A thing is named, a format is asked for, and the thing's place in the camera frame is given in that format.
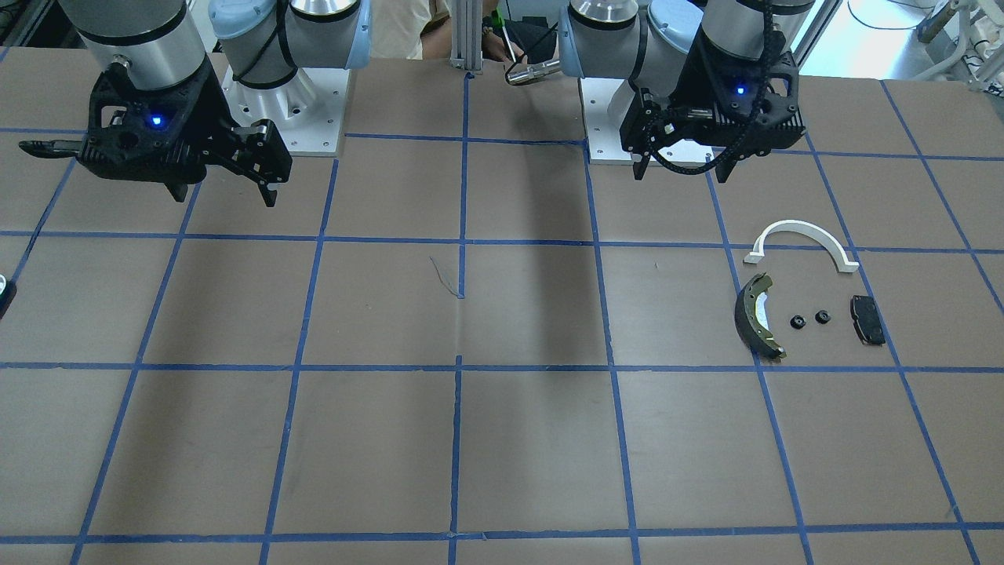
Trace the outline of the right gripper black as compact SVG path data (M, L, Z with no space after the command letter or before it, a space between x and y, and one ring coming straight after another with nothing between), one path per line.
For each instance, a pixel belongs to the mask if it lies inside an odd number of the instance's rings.
M251 126L233 119L210 60L179 85L156 90L139 89L126 65L111 62L91 90L78 163L105 179L165 184L178 203L209 166L220 166L258 185L268 208L292 169L270 119Z

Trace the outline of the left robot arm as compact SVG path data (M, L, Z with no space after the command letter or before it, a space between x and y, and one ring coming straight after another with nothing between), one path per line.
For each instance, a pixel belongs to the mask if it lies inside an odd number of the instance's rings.
M570 1L547 32L556 54L505 74L617 80L617 143L635 180L650 163L729 179L738 163L806 133L791 44L810 1Z

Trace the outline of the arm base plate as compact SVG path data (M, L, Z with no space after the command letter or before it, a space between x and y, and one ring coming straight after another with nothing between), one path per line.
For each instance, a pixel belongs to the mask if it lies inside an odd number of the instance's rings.
M337 157L353 74L349 69L301 68L285 85L251 89L236 82L229 68L222 89L241 126L269 119L292 156Z
M620 125L632 100L628 82L582 78L580 93L591 161L600 165L631 165L631 156L620 142ZM660 154L678 166L699 166L714 157L713 149L693 140L672 144Z

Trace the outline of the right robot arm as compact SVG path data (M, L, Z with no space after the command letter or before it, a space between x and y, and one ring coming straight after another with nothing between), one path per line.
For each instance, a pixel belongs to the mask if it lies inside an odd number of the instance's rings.
M22 140L44 159L73 158L94 175L166 186L176 202L211 166L251 180L266 206L290 179L294 135L329 129L333 92L311 71L369 63L369 1L212 1L228 60L223 85L185 1L64 1L103 70L81 140Z

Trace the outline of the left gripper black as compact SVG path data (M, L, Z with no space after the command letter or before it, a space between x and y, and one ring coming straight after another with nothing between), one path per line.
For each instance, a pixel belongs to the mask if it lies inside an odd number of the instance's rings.
M781 31L762 31L755 38L768 40L768 65L762 47L752 60L726 53L706 33L697 33L673 93L658 101L655 90L632 86L634 100L620 125L621 147L631 151L631 171L642 181L649 153L679 140L727 149L714 168L716 180L728 181L738 160L788 149L806 133L798 107L798 68L785 48Z

